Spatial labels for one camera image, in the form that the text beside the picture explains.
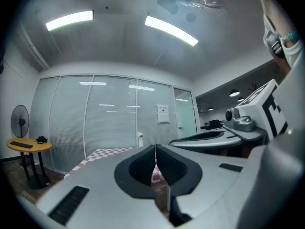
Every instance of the electric fan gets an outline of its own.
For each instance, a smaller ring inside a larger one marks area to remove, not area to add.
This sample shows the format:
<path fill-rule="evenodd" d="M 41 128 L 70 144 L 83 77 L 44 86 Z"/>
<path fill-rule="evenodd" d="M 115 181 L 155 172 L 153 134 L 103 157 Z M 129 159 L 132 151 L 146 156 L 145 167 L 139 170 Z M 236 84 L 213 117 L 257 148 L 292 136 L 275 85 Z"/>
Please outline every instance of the electric fan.
<path fill-rule="evenodd" d="M 18 105 L 11 114 L 11 129 L 16 137 L 24 137 L 29 129 L 29 113 L 23 105 Z"/>

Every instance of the ceiling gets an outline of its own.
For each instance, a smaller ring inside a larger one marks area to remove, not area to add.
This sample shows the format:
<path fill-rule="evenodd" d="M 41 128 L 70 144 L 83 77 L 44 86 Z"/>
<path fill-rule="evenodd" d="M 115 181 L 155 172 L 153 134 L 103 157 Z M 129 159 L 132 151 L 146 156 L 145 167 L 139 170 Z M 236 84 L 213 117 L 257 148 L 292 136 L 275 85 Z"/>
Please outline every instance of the ceiling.
<path fill-rule="evenodd" d="M 258 0 L 226 0 L 219 10 L 177 4 L 176 14 L 158 0 L 30 0 L 20 14 L 45 62 L 128 62 L 161 68 L 188 79 L 263 47 L 263 12 Z M 45 23 L 85 10 L 94 19 L 53 31 Z M 195 18 L 188 22 L 187 17 Z M 147 15 L 173 24 L 195 37 L 195 46 L 144 25 Z"/>
<path fill-rule="evenodd" d="M 237 99 L 239 97 L 246 99 L 253 92 L 250 90 L 253 89 L 252 84 L 255 85 L 256 83 L 257 87 L 260 87 L 272 79 L 275 79 L 279 84 L 284 77 L 285 75 L 280 67 L 272 60 L 256 68 L 254 71 L 196 98 L 198 109 L 199 111 L 203 110 L 205 112 L 209 107 L 217 110 L 234 104 L 238 105 Z M 238 90 L 240 94 L 235 97 L 230 97 L 229 94 L 232 89 Z"/>

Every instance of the wall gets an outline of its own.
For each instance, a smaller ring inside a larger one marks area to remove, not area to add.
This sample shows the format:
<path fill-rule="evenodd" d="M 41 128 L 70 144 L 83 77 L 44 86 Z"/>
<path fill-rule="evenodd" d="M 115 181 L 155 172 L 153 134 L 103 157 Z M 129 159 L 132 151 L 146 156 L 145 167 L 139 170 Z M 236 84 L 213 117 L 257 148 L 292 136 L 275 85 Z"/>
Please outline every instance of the wall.
<path fill-rule="evenodd" d="M 230 61 L 221 67 L 213 68 L 194 81 L 193 94 L 198 97 L 270 61 L 272 56 L 266 47 L 258 47 L 251 54 Z"/>
<path fill-rule="evenodd" d="M 0 75 L 0 158 L 19 156 L 20 153 L 9 149 L 6 141 L 15 137 L 10 118 L 14 108 L 24 105 L 29 114 L 39 73 L 27 61 L 14 43 L 8 43 L 4 55 L 4 70 Z"/>
<path fill-rule="evenodd" d="M 200 120 L 200 126 L 205 126 L 205 122 L 209 122 L 210 120 L 225 120 L 225 112 L 227 109 L 234 108 L 238 105 L 238 103 L 217 109 L 217 110 L 211 110 L 208 111 L 208 114 L 200 114 L 199 120 Z"/>
<path fill-rule="evenodd" d="M 40 73 L 40 78 L 52 77 L 65 74 L 107 74 L 141 78 L 154 82 L 166 83 L 192 90 L 193 84 L 190 80 L 182 78 L 173 73 L 136 64 L 124 64 L 115 62 L 71 62 L 57 66 Z"/>

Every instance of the black vent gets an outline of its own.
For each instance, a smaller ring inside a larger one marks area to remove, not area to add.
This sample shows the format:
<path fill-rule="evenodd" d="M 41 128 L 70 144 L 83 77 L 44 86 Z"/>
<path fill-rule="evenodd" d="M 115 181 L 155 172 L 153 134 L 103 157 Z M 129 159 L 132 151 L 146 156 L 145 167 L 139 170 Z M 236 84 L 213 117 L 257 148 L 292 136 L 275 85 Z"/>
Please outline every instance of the black vent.
<path fill-rule="evenodd" d="M 49 217 L 62 225 L 66 225 L 88 191 L 88 188 L 74 187 L 49 214 Z"/>

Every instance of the floor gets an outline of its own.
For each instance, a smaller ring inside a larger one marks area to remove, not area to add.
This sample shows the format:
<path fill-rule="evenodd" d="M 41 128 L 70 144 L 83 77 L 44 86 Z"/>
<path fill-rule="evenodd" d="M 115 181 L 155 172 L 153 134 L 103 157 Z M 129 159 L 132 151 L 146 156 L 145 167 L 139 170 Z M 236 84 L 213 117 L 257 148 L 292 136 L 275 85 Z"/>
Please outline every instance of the floor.
<path fill-rule="evenodd" d="M 2 168 L 6 174 L 12 189 L 16 195 L 26 198 L 29 202 L 35 204 L 36 201 L 50 189 L 54 184 L 61 181 L 64 175 L 45 168 L 46 175 L 50 178 L 50 185 L 40 189 L 32 190 L 26 185 L 24 169 L 19 165 L 20 160 L 13 160 L 2 163 Z M 33 174 L 31 166 L 27 166 L 30 176 Z M 36 170 L 41 174 L 40 165 L 36 165 Z M 152 184 L 152 190 L 155 192 L 155 203 L 165 217 L 169 218 L 169 212 L 166 209 L 166 183 L 165 181 Z"/>

